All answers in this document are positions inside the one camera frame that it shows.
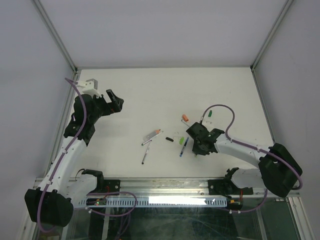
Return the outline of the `light green pen cap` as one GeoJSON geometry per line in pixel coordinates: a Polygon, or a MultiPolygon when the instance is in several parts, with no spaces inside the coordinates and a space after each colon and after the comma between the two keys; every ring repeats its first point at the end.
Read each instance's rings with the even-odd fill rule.
{"type": "Polygon", "coordinates": [[[182,145],[182,144],[183,144],[184,139],[185,139],[184,137],[181,137],[181,138],[180,138],[180,140],[179,140],[179,144],[180,144],[180,145],[182,145]]]}

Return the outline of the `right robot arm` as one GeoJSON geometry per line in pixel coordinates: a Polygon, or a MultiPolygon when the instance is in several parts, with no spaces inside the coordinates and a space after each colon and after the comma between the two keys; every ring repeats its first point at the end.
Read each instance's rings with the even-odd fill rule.
{"type": "Polygon", "coordinates": [[[223,180],[213,187],[220,195],[228,197],[243,189],[264,188],[285,198],[300,181],[303,171],[282,144],[253,145],[232,138],[217,128],[208,131],[199,122],[191,125],[186,133],[193,139],[192,152],[195,155],[224,154],[252,165],[250,169],[229,168],[223,180]]]}

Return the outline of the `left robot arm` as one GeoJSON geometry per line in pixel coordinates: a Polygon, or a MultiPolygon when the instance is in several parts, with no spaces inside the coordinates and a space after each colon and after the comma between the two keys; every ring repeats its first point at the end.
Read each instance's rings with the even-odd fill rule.
{"type": "Polygon", "coordinates": [[[69,179],[75,164],[95,133],[99,118],[119,113],[124,100],[106,90],[110,102],[95,94],[81,94],[74,99],[71,120],[64,130],[60,151],[45,178],[35,189],[28,189],[24,200],[32,222],[65,227],[75,205],[88,193],[100,194],[105,188],[99,170],[86,169],[71,186],[69,179]]]}

